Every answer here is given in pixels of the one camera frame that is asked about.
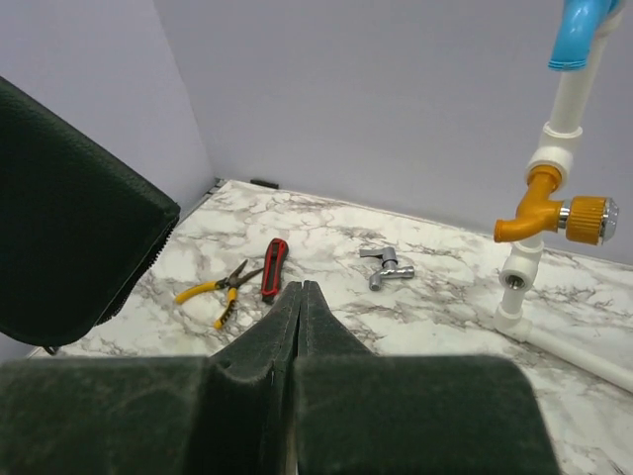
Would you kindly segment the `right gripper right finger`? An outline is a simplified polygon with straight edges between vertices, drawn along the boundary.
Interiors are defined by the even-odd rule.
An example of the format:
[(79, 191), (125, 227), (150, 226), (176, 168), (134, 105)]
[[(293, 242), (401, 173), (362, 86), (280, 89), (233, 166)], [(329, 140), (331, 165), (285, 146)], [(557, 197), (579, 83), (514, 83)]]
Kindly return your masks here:
[(535, 394), (488, 355), (378, 356), (303, 285), (294, 363), (303, 474), (556, 474)]

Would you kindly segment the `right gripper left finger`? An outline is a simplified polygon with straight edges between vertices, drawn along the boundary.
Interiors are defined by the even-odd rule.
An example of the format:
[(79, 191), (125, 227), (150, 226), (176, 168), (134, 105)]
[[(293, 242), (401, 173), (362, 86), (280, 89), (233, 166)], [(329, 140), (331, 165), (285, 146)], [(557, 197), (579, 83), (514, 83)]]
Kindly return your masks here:
[(292, 474), (302, 286), (212, 356), (52, 357), (1, 368), (5, 474)]

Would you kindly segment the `black zip tool case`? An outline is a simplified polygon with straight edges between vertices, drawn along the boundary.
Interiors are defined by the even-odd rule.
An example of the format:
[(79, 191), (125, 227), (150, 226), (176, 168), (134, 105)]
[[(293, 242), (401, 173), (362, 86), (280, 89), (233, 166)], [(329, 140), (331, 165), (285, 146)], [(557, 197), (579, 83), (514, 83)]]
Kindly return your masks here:
[(180, 207), (9, 81), (1, 84), (1, 331), (55, 354), (106, 323)]

